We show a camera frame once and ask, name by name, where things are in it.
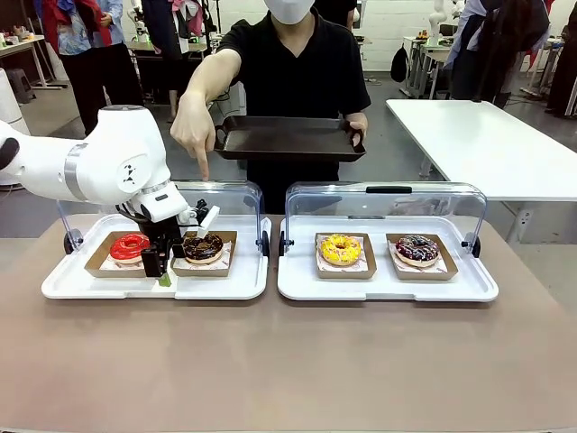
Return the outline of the person's right hand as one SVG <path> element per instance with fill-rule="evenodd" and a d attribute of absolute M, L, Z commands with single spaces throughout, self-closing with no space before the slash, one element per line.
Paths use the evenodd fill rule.
<path fill-rule="evenodd" d="M 182 95 L 170 135 L 197 160 L 202 180 L 209 180 L 207 155 L 214 150 L 215 125 L 202 93 L 187 90 Z"/>

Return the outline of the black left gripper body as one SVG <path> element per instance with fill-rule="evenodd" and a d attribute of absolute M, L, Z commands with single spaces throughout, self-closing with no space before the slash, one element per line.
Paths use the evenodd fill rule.
<path fill-rule="evenodd" d="M 141 219 L 137 225 L 139 230 L 149 238 L 151 246 L 155 246 L 159 252 L 170 253 L 174 245 L 180 245 L 183 242 L 177 219 L 165 219 L 159 222 Z"/>

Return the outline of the person's left hand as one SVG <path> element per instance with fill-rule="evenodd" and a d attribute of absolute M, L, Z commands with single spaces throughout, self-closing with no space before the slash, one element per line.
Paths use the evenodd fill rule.
<path fill-rule="evenodd" d="M 357 147 L 362 144 L 365 134 L 368 130 L 368 119 L 363 112 L 349 114 L 345 116 L 346 121 L 353 130 L 353 146 Z"/>

